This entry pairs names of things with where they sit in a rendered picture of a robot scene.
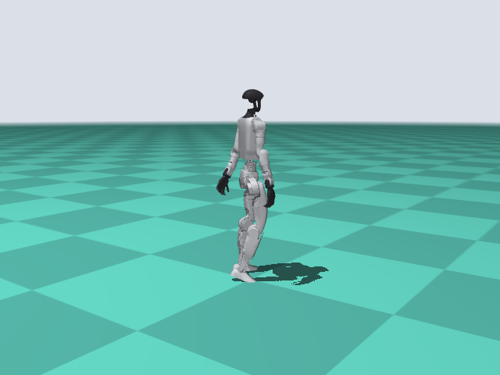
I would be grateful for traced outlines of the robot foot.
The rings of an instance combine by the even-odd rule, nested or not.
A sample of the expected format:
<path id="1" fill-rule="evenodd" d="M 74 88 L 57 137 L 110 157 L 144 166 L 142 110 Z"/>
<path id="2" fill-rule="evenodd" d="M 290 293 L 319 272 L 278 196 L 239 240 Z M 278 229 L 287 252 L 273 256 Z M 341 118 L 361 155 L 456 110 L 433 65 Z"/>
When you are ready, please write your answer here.
<path id="1" fill-rule="evenodd" d="M 233 269 L 236 269 L 236 268 L 237 268 L 237 269 L 240 269 L 240 267 L 241 267 L 241 266 L 240 266 L 240 263 L 238 263 L 238 264 L 236 263 L 236 264 L 234 264 Z M 245 267 L 245 268 L 246 268 L 246 267 Z M 245 268 L 243 269 L 243 271 L 245 270 Z M 232 270 L 233 270 L 233 269 L 232 269 Z M 248 266 L 247 266 L 246 271 L 253 271 L 253 270 L 257 270 L 257 269 L 258 269 L 258 267 L 257 267 L 257 266 L 248 265 Z"/>
<path id="2" fill-rule="evenodd" d="M 238 279 L 241 279 L 241 280 L 243 280 L 243 281 L 245 281 L 247 283 L 254 283 L 254 282 L 256 282 L 256 280 L 253 279 L 247 272 L 246 273 L 243 273 L 243 272 L 240 273 L 240 272 L 239 272 L 239 269 L 236 268 L 236 269 L 233 269 L 231 271 L 230 275 L 232 277 L 236 277 Z"/>

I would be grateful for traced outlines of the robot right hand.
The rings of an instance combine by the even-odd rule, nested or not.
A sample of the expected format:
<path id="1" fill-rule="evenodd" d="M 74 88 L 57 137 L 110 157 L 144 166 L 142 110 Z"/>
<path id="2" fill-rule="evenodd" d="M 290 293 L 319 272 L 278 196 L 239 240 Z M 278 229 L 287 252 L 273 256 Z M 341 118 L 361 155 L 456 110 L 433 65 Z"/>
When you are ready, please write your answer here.
<path id="1" fill-rule="evenodd" d="M 267 188 L 267 203 L 264 206 L 269 208 L 274 204 L 274 199 L 275 199 L 275 193 L 273 190 L 274 185 L 270 186 L 270 181 L 266 179 L 265 187 Z"/>

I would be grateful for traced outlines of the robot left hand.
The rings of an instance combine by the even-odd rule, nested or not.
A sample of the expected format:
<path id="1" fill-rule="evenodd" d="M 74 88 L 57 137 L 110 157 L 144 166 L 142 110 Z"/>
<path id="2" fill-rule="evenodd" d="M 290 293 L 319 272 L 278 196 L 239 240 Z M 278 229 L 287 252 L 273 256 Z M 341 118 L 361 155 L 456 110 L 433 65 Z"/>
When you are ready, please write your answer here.
<path id="1" fill-rule="evenodd" d="M 216 186 L 217 191 L 220 194 L 222 194 L 222 195 L 225 195 L 225 193 L 224 193 L 225 187 L 227 187 L 227 192 L 229 192 L 229 189 L 228 189 L 228 178 L 230 178 L 231 176 L 227 175 L 227 171 L 228 171 L 228 168 L 226 168 L 224 170 L 223 177 L 220 178 L 219 183 Z"/>

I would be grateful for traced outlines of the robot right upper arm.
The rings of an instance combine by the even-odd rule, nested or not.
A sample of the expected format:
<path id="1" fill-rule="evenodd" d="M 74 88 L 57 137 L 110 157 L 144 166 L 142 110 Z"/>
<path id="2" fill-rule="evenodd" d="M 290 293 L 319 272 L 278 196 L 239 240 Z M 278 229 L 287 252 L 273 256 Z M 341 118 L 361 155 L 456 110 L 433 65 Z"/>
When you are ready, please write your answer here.
<path id="1" fill-rule="evenodd" d="M 252 122 L 252 129 L 255 132 L 255 150 L 256 155 L 259 158 L 260 151 L 265 150 L 263 146 L 265 144 L 266 124 L 261 120 L 253 120 Z"/>

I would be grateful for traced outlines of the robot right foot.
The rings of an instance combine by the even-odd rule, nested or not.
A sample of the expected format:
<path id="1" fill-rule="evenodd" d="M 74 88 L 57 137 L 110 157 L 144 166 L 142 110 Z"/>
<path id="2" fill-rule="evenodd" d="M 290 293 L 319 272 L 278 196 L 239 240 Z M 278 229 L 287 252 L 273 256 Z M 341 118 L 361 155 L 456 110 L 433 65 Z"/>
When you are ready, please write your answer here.
<path id="1" fill-rule="evenodd" d="M 247 283 L 254 283 L 254 282 L 256 282 L 256 280 L 253 279 L 247 272 L 246 273 L 243 273 L 243 272 L 240 273 L 240 272 L 239 272 L 239 269 L 236 268 L 236 269 L 233 269 L 231 271 L 230 275 L 232 277 L 236 277 L 238 279 L 241 279 L 241 280 L 243 280 L 243 281 L 245 281 Z"/>

